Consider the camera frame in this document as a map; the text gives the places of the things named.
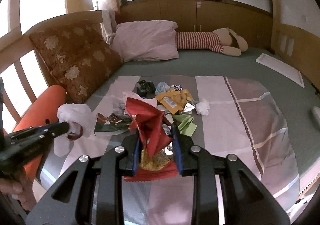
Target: cabinet door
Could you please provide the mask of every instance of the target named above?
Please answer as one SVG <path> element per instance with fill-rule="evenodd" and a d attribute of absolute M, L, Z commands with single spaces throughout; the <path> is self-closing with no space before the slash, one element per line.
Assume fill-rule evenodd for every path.
<path fill-rule="evenodd" d="M 124 21 L 161 20 L 160 5 L 156 0 L 132 1 L 120 8 Z"/>
<path fill-rule="evenodd" d="M 162 20 L 171 20 L 178 24 L 176 31 L 196 31 L 196 1 L 161 0 L 160 13 Z"/>
<path fill-rule="evenodd" d="M 222 2 L 201 1 L 197 5 L 197 24 L 201 32 L 230 28 L 242 36 L 249 47 L 269 48 L 272 18 L 244 7 Z"/>

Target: green napkin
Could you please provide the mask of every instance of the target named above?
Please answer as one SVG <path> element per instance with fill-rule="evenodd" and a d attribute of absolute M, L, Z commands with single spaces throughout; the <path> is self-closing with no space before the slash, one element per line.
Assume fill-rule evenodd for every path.
<path fill-rule="evenodd" d="M 180 115 L 172 115 L 172 117 L 180 121 L 180 125 L 178 126 L 180 134 L 186 136 L 192 136 L 194 131 L 196 130 L 197 125 L 192 123 L 195 117 L 192 117 L 189 114 L 180 114 Z"/>

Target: metal bolt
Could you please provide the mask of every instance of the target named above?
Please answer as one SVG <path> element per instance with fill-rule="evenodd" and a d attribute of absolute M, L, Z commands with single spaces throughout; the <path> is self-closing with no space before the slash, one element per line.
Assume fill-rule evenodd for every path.
<path fill-rule="evenodd" d="M 199 147 L 199 146 L 192 146 L 191 147 L 191 151 L 194 153 L 198 153 L 198 152 L 200 152 L 200 150 L 201 150 L 201 147 Z"/>
<path fill-rule="evenodd" d="M 84 163 L 84 162 L 87 162 L 89 159 L 89 157 L 87 155 L 82 155 L 79 157 L 79 161 Z"/>
<path fill-rule="evenodd" d="M 122 153 L 124 151 L 124 147 L 123 146 L 118 146 L 118 147 L 115 148 L 115 151 L 117 153 Z"/>
<path fill-rule="evenodd" d="M 238 157 L 235 154 L 230 154 L 230 155 L 228 155 L 228 159 L 230 161 L 236 161 L 238 159 Z"/>

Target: human hand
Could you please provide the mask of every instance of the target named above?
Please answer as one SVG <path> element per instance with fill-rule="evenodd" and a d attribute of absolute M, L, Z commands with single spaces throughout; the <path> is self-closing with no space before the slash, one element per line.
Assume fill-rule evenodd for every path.
<path fill-rule="evenodd" d="M 30 211 L 36 205 L 32 191 L 32 182 L 27 177 L 25 170 L 19 171 L 17 181 L 0 178 L 0 191 L 3 194 L 17 195 L 22 208 Z"/>

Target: striped plush toy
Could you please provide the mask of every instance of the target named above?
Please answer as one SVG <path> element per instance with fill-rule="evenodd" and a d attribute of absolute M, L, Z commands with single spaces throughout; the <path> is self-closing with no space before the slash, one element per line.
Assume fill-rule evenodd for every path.
<path fill-rule="evenodd" d="M 213 32 L 177 32 L 178 49 L 210 49 L 229 56 L 239 56 L 248 49 L 247 41 L 229 28 Z"/>

